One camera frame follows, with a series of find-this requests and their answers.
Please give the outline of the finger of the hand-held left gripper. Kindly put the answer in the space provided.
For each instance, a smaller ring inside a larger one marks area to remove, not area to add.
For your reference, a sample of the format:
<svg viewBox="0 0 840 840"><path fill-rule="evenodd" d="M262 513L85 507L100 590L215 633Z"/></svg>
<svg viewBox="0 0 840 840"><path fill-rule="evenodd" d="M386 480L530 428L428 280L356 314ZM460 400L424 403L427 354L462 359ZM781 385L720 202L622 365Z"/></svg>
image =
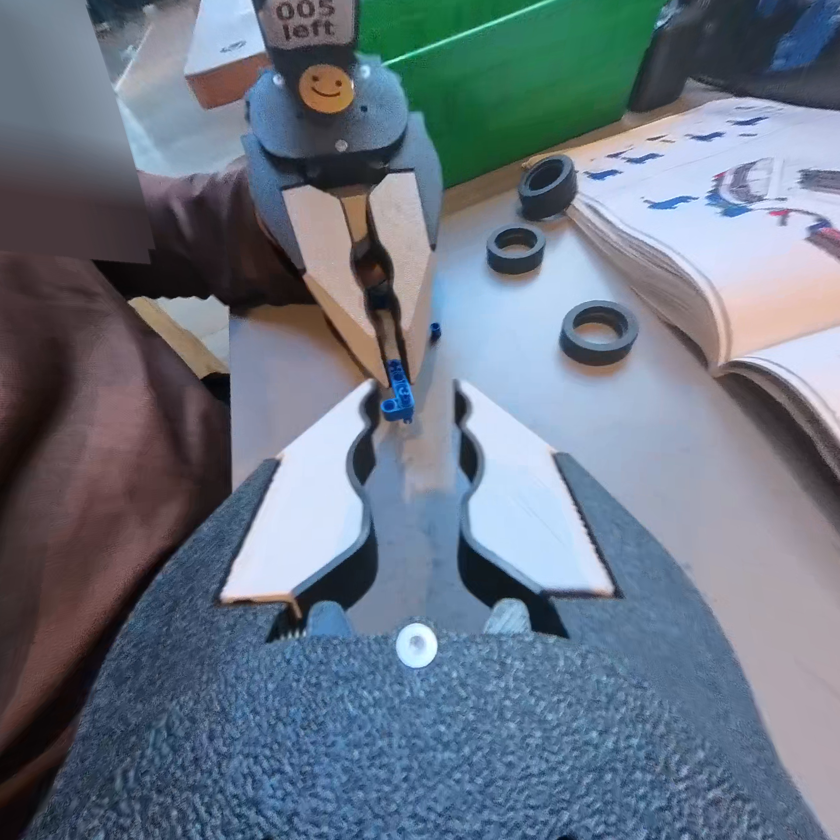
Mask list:
<svg viewBox="0 0 840 840"><path fill-rule="evenodd" d="M378 322L354 266L354 241L341 199L314 186L282 193L303 262L303 279L361 368L389 385Z"/></svg>
<svg viewBox="0 0 840 840"><path fill-rule="evenodd" d="M404 371L415 383L424 365L434 287L434 251L415 174L387 175L368 195L368 206L374 240L390 264Z"/></svg>

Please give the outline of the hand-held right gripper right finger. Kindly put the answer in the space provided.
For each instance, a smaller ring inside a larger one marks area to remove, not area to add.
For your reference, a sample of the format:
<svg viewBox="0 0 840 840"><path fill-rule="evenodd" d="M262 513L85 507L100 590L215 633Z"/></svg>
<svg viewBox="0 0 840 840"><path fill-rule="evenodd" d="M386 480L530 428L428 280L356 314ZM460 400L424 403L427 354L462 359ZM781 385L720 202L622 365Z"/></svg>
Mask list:
<svg viewBox="0 0 840 840"><path fill-rule="evenodd" d="M560 452L467 381L454 380L454 397L467 545L535 595L614 598Z"/></svg>

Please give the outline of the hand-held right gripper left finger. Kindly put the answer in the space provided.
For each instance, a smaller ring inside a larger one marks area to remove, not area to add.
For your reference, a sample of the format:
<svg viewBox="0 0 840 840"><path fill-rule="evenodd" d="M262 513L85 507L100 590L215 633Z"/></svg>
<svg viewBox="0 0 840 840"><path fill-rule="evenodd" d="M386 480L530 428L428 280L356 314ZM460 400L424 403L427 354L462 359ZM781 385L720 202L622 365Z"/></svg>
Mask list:
<svg viewBox="0 0 840 840"><path fill-rule="evenodd" d="M366 380L274 458L222 604L279 603L306 618L319 602L348 609L370 590L378 556L365 485L379 420L379 387Z"/></svg>

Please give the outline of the black rubber tyre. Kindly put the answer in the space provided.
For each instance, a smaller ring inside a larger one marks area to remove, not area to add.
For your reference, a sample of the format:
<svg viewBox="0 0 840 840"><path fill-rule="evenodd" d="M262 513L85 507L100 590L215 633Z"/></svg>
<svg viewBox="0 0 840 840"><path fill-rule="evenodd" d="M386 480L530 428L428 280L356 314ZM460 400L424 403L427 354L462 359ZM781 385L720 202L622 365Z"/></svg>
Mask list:
<svg viewBox="0 0 840 840"><path fill-rule="evenodd" d="M564 214L578 193L574 163L566 154L543 158L531 166L518 186L522 215L532 221Z"/></svg>
<svg viewBox="0 0 840 840"><path fill-rule="evenodd" d="M487 264L502 275L525 275L540 268L545 246L543 232L534 226L502 226L494 231L486 242Z"/></svg>
<svg viewBox="0 0 840 840"><path fill-rule="evenodd" d="M583 333L584 327L608 329L609 341L594 341ZM632 310L613 301L585 301L569 310L563 318L559 344L572 361L587 366L609 366L625 360L637 341L639 324Z"/></svg>

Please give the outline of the blue L-shaped beam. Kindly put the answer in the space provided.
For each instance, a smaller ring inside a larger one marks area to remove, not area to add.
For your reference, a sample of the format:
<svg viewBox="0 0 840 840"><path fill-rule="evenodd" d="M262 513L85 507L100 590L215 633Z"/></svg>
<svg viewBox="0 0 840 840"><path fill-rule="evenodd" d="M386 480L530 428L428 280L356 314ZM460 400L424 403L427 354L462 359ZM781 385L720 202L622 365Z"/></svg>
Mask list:
<svg viewBox="0 0 840 840"><path fill-rule="evenodd" d="M388 360L386 372L392 395L381 402L381 414L388 422L411 424L415 414L415 401L403 364L397 359Z"/></svg>

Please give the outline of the green box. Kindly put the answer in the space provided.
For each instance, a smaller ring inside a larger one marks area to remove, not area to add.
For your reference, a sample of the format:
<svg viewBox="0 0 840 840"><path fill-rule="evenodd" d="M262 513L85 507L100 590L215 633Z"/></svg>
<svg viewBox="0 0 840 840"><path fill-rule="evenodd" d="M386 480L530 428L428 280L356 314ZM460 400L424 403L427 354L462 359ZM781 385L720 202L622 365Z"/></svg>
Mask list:
<svg viewBox="0 0 840 840"><path fill-rule="evenodd" d="M360 52L424 115L445 187L618 121L662 1L365 1Z"/></svg>

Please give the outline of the person's left forearm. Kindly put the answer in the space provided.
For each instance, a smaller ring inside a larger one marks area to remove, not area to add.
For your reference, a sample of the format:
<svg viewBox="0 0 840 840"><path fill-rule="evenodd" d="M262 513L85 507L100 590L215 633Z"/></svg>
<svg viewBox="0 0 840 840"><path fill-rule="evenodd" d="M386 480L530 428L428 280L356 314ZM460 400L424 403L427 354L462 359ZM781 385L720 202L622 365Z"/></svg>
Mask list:
<svg viewBox="0 0 840 840"><path fill-rule="evenodd" d="M213 173L138 175L154 240L150 263L93 262L124 298L215 298L235 311L316 304L266 233L244 156Z"/></svg>

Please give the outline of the grey desk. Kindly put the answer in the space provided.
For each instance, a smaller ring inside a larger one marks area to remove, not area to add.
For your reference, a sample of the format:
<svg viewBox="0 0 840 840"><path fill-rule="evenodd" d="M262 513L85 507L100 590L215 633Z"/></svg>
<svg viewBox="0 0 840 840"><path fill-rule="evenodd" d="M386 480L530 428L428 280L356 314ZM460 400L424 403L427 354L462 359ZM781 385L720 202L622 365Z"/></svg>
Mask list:
<svg viewBox="0 0 840 840"><path fill-rule="evenodd" d="M456 570L459 501L453 380L464 379L571 454L679 563L715 613L763 723L824 831L839 826L838 485L811 440L758 388L714 380L695 351L563 217L540 269L487 266L489 233L518 220L522 165L448 190L433 321L412 425L384 423L366 484L379 541L357 628L409 616L472 630L488 610ZM587 366L559 338L590 300L636 315L625 360Z"/></svg>

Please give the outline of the open instruction booklet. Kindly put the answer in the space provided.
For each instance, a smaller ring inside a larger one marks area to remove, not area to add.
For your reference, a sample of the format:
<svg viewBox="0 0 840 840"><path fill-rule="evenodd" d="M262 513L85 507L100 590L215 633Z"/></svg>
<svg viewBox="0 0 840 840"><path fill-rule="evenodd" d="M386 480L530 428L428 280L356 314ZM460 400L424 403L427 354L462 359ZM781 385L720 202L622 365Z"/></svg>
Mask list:
<svg viewBox="0 0 840 840"><path fill-rule="evenodd" d="M570 152L570 216L714 377L839 470L839 114L724 98Z"/></svg>

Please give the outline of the black power adapter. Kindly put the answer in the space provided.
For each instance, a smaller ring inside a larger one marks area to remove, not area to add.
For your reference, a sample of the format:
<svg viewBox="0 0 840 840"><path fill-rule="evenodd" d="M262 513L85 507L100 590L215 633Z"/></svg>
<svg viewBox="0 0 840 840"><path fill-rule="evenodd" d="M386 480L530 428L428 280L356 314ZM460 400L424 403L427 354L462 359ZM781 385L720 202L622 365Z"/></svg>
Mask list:
<svg viewBox="0 0 840 840"><path fill-rule="evenodd" d="M638 69L627 111L651 112L681 96L696 56L700 29L699 18L687 9L657 24Z"/></svg>

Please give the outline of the black toy car box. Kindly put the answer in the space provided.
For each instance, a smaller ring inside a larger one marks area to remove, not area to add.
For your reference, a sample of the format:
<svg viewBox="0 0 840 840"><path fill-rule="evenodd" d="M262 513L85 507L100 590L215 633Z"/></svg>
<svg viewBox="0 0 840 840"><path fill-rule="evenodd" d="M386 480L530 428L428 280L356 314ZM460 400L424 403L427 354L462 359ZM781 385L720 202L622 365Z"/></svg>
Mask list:
<svg viewBox="0 0 840 840"><path fill-rule="evenodd" d="M700 5L689 76L742 97L839 110L838 1Z"/></svg>

